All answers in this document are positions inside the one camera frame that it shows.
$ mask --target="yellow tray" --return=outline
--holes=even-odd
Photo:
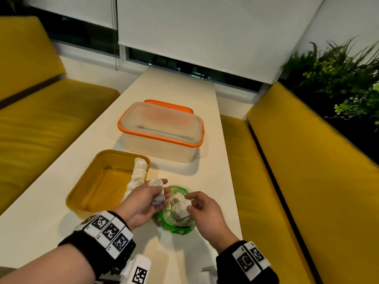
[[[80,218],[116,208],[130,182],[136,157],[147,162],[149,172],[150,159],[146,156],[112,149],[99,152],[67,196],[67,207]]]

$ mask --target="table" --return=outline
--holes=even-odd
[[[242,238],[213,84],[149,68],[0,216],[0,266],[23,266],[55,248],[82,221],[66,207],[66,196],[98,152],[125,151],[117,121],[132,103],[146,99],[190,107],[205,125],[199,159],[177,163],[150,157],[147,178],[204,191]],[[135,230],[134,239],[134,254],[152,260],[148,283],[196,283],[202,268],[216,264],[216,251],[196,229],[176,235],[149,221]]]

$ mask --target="black wristband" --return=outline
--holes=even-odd
[[[129,229],[125,221],[119,215],[117,215],[113,211],[108,211],[108,213],[117,217],[126,226],[126,228]],[[111,271],[112,274],[120,274],[122,269],[126,266],[126,262],[130,258],[130,255],[132,254],[136,246],[135,242],[132,239],[130,239],[126,247],[119,254],[119,256],[116,259],[114,259],[106,251],[106,249],[100,243],[98,243],[98,241],[95,238],[91,237],[83,230],[74,231],[71,235],[69,235],[62,242],[60,242],[58,246],[64,244],[73,245],[83,254],[83,256],[87,259],[88,263],[91,265],[95,273],[96,279],[99,279],[99,277],[102,274],[106,274],[109,271]]]

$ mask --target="orange container rim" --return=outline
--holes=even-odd
[[[179,106],[179,105],[165,103],[163,101],[156,101],[156,100],[145,100],[145,103],[150,103],[150,104],[157,105],[157,106],[168,107],[170,109],[176,109],[176,110],[180,110],[182,112],[187,112],[189,114],[193,114],[193,110],[191,108],[185,107],[185,106]],[[151,139],[160,140],[160,141],[163,141],[163,142],[170,142],[170,143],[174,143],[174,144],[177,144],[177,145],[182,145],[184,147],[190,147],[190,148],[197,148],[197,147],[200,147],[203,144],[203,142],[204,142],[204,134],[205,134],[204,121],[202,121],[203,135],[202,135],[202,138],[201,138],[201,142],[197,143],[197,144],[190,144],[190,143],[186,143],[186,142],[179,142],[177,140],[172,140],[172,139],[169,139],[169,138],[158,137],[158,136],[150,135],[150,134],[137,133],[135,131],[128,131],[128,130],[122,128],[121,125],[120,125],[121,119],[124,117],[124,115],[126,114],[126,112],[132,107],[132,105],[122,114],[121,118],[117,122],[117,127],[118,127],[118,129],[122,133],[136,135],[136,136],[140,136],[140,137],[151,138]]]

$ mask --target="yellow sofa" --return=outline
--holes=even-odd
[[[1,215],[119,92],[65,79],[36,17],[0,17],[0,35]]]
[[[379,283],[379,167],[280,83],[247,119],[221,116],[244,239],[281,283]]]

